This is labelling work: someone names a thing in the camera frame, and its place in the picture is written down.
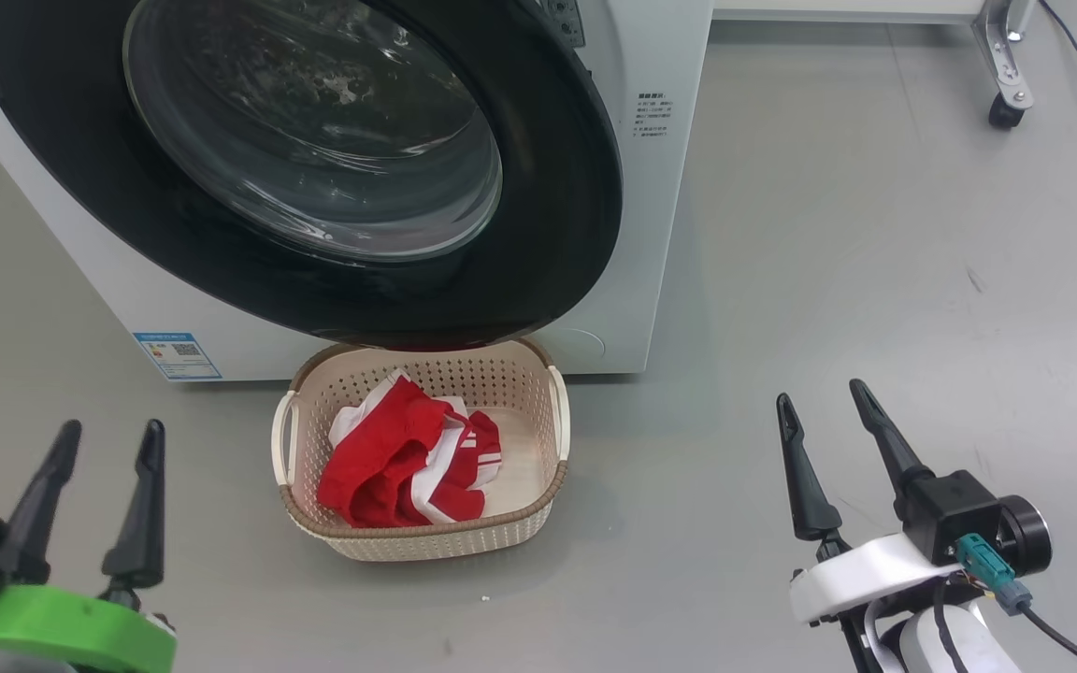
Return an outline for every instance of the blue and white sticker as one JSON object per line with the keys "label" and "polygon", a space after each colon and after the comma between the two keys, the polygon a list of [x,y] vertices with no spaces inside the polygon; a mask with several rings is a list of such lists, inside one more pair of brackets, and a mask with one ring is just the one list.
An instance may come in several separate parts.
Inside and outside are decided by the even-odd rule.
{"label": "blue and white sticker", "polygon": [[168,380],[214,380],[223,376],[187,332],[134,332],[140,348]]}

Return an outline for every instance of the washing machine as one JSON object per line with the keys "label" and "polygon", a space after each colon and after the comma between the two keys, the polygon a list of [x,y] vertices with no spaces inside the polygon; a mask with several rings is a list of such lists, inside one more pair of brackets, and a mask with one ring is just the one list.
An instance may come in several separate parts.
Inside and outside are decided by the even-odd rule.
{"label": "washing machine", "polygon": [[0,162],[170,380],[641,371],[712,5],[0,0]]}

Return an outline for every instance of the clothes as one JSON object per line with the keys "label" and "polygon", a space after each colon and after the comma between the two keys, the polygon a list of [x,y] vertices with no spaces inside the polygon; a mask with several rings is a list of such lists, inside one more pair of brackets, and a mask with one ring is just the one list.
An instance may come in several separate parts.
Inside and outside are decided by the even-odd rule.
{"label": "clothes", "polygon": [[461,397],[431,399],[402,370],[358,407],[338,410],[335,446],[318,503],[353,528],[397,528],[477,519],[481,487],[501,463],[500,432]]}

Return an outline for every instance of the gray floor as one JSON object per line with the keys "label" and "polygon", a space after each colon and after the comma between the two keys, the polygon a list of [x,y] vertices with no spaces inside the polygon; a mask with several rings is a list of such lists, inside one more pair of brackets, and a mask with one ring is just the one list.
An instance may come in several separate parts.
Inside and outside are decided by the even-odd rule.
{"label": "gray floor", "polygon": [[[169,387],[0,167],[0,511],[81,418],[51,561],[99,591],[164,419],[167,583],[145,601],[179,670],[850,670],[835,627],[791,618],[813,549],[773,398],[794,393],[864,542],[896,523],[861,376],[933,468],[1041,507],[1035,607],[1077,639],[1077,65],[1044,17],[1018,52],[1038,107],[999,132],[967,29],[715,26],[649,371],[572,388],[542,535],[446,563],[359,565],[296,531],[266,451],[282,388]],[[1023,670],[1076,670],[987,613]]]}

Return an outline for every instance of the beige plastic basket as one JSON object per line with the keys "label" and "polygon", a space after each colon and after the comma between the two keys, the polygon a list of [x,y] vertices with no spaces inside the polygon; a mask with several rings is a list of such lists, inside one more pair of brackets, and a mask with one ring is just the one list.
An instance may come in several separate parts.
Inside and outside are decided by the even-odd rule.
{"label": "beige plastic basket", "polygon": [[[419,528],[351,528],[316,501],[338,409],[356,406],[394,369],[431,396],[461,395],[496,422],[501,468],[481,519]],[[568,472],[568,388],[530,341],[473,351],[400,353],[333,346],[304,364],[272,419],[272,472],[294,523],[356,561],[422,561],[503,549],[533,537]]]}

